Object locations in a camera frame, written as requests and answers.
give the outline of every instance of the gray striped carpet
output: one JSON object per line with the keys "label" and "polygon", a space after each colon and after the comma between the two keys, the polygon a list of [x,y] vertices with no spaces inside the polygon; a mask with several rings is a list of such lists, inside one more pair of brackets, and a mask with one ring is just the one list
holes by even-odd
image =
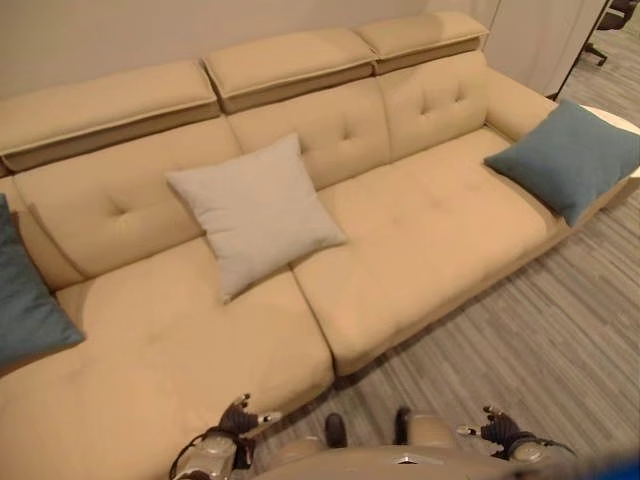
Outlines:
{"label": "gray striped carpet", "polygon": [[609,59],[583,53],[559,98],[602,108],[640,125],[640,8],[623,30],[596,31],[595,47]]}
{"label": "gray striped carpet", "polygon": [[[640,124],[638,32],[596,35],[609,61],[598,70],[583,58],[561,98]],[[395,410],[403,404],[455,427],[482,422],[482,405],[494,403],[521,427],[582,456],[638,448],[639,281],[636,192],[263,433],[253,471],[235,477],[251,478],[282,445],[321,434],[333,411],[345,417],[352,445],[388,444]],[[460,445],[491,451],[481,440],[461,439]]]}

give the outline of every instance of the wall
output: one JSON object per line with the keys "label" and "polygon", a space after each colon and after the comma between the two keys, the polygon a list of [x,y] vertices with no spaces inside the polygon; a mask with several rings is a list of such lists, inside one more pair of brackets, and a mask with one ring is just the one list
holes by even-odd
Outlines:
{"label": "wall", "polygon": [[491,67],[552,95],[607,0],[427,0],[426,11],[460,10],[491,30],[483,44]]}
{"label": "wall", "polygon": [[0,97],[423,8],[424,0],[0,0]]}

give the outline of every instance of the teal pillow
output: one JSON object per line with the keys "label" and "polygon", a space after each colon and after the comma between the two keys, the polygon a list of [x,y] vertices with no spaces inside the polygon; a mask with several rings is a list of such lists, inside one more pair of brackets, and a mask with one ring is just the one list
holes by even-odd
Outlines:
{"label": "teal pillow", "polygon": [[485,160],[567,223],[640,165],[640,135],[563,101],[529,135]]}
{"label": "teal pillow", "polygon": [[27,256],[0,193],[0,368],[82,340]]}

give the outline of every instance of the throw pillow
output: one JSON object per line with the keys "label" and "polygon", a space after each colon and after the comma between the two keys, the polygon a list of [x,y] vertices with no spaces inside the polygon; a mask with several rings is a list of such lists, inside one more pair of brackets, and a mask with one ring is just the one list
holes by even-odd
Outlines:
{"label": "throw pillow", "polygon": [[0,369],[82,340],[31,263],[0,194]]}
{"label": "throw pillow", "polygon": [[563,101],[529,135],[486,164],[573,226],[594,200],[640,165],[640,136]]}
{"label": "throw pillow", "polygon": [[297,134],[167,179],[207,232],[225,303],[287,263],[345,240],[316,196]]}

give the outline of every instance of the beige sofa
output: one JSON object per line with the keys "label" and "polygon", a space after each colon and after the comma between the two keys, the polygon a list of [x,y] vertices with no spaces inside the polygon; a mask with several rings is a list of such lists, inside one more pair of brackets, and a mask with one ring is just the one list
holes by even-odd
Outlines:
{"label": "beige sofa", "polygon": [[[1,101],[0,192],[87,336],[0,378],[3,478],[164,478],[237,394],[291,411],[570,234],[483,165],[555,105],[487,67],[485,33],[423,15]],[[348,242],[223,305],[163,174],[292,131]]]}

